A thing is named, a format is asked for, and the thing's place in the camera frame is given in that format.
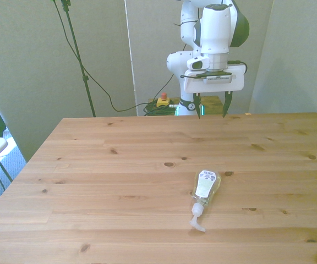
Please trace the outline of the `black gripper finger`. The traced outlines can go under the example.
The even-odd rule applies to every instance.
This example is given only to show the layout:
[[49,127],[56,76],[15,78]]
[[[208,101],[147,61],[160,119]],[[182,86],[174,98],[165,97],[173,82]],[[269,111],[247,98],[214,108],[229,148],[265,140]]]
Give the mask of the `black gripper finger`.
[[200,96],[200,93],[193,93],[193,103],[195,106],[197,116],[198,116],[198,118],[200,118],[201,117],[201,109],[200,109],[201,96]]
[[225,117],[232,102],[233,92],[225,92],[225,102],[223,104],[222,116]]

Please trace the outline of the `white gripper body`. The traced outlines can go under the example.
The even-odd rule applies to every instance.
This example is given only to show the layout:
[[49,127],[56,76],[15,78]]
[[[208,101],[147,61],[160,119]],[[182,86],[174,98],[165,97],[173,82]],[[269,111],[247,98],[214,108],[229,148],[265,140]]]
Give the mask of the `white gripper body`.
[[187,70],[183,75],[184,92],[240,91],[244,87],[244,65],[225,70]]

